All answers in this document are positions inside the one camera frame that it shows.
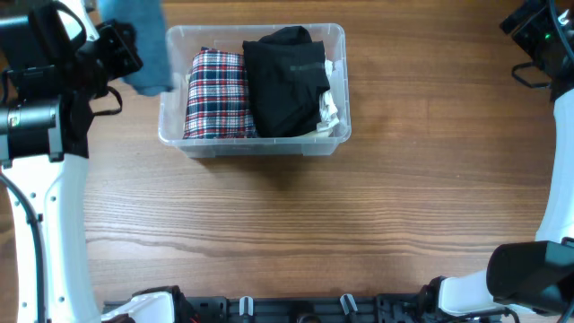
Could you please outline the black garment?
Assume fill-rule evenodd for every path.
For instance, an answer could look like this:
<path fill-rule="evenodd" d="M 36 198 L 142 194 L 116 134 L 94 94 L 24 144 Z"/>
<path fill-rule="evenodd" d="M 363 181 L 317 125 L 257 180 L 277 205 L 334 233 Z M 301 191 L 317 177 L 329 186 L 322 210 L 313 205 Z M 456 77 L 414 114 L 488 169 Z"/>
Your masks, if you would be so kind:
<path fill-rule="evenodd" d="M 317 129 L 321 95 L 330 89 L 324 43 L 302 26 L 242 43 L 249 107 L 258 135 L 294 137 Z"/>

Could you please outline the plaid shirt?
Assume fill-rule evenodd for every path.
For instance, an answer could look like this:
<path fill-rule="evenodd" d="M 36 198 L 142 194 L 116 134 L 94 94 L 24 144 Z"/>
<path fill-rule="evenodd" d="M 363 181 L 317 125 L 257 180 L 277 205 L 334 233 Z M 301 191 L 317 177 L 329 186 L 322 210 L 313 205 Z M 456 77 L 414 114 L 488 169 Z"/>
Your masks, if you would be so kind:
<path fill-rule="evenodd" d="M 185 139 L 256 138 L 241 54 L 202 48 L 187 73 Z"/>

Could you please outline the blue jeans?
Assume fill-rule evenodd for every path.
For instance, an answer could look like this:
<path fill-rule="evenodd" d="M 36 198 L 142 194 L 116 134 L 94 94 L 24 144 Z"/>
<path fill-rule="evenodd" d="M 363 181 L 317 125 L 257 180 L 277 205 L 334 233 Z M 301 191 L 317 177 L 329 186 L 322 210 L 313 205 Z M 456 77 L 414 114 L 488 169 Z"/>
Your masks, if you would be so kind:
<path fill-rule="evenodd" d="M 161 0 L 97 0 L 103 21 L 132 24 L 135 46 L 143 67 L 123 81 L 140 95 L 153 97 L 173 90 Z"/>

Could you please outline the cream cloth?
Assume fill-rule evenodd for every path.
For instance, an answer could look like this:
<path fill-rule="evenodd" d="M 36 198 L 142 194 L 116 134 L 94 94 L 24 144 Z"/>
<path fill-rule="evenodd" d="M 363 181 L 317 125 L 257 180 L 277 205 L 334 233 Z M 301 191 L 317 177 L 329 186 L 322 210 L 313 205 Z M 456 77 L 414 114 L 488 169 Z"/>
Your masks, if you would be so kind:
<path fill-rule="evenodd" d="M 329 137 L 331 134 L 333 133 L 332 129 L 327 129 L 326 131 L 311 131 L 305 135 L 302 135 L 302 137 L 318 137 L 318 138 L 324 138 L 324 137 Z"/>

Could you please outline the clear plastic storage container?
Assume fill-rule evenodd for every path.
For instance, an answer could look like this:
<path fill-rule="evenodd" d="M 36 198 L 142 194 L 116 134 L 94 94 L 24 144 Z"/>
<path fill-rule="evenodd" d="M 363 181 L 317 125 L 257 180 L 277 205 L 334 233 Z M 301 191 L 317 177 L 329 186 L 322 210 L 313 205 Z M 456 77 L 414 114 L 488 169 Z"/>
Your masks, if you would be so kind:
<path fill-rule="evenodd" d="M 192 159 L 230 155 L 328 156 L 352 133 L 347 71 L 346 35 L 336 23 L 311 23 L 304 28 L 315 41 L 322 41 L 326 58 L 334 63 L 331 92 L 340 123 L 327 137 L 186 139 L 188 81 L 186 74 L 202 47 L 240 53 L 242 42 L 258 40 L 282 29 L 275 25 L 177 25 L 166 32 L 174 89 L 161 94 L 158 137 Z"/>

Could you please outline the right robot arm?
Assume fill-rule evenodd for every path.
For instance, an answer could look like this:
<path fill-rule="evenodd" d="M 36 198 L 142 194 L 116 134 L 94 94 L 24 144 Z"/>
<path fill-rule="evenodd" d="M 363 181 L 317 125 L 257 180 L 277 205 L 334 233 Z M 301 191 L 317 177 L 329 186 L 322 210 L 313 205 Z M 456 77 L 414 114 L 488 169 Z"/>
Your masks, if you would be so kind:
<path fill-rule="evenodd" d="M 513 66 L 533 67 L 548 80 L 555 153 L 547 205 L 534 240 L 498 246 L 487 267 L 438 277 L 413 298 L 417 322 L 470 322 L 520 314 L 573 319 L 573 10 L 554 0 L 525 1 L 500 29 L 529 56 Z"/>

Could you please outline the white printed t-shirt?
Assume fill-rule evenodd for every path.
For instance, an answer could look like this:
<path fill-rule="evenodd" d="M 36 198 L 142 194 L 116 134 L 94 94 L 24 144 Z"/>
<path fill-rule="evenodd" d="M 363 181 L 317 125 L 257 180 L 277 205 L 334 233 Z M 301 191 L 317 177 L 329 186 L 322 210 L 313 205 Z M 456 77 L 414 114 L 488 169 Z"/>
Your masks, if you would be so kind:
<path fill-rule="evenodd" d="M 322 93 L 319 98 L 320 122 L 317 124 L 317 133 L 322 136 L 330 135 L 340 123 L 338 108 L 335 105 L 331 89 Z"/>

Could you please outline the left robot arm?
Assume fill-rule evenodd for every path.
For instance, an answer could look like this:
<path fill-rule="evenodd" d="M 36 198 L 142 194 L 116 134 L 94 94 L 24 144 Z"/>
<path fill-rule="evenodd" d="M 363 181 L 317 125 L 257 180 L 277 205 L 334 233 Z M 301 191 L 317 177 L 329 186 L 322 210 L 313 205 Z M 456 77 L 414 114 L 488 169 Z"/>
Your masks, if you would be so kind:
<path fill-rule="evenodd" d="M 83 197 L 91 101 L 122 79 L 155 96 L 172 87 L 157 1 L 16 1 L 1 10 L 7 61 L 1 182 L 12 205 L 20 322 L 178 322 L 175 287 L 102 313 L 91 287 Z"/>

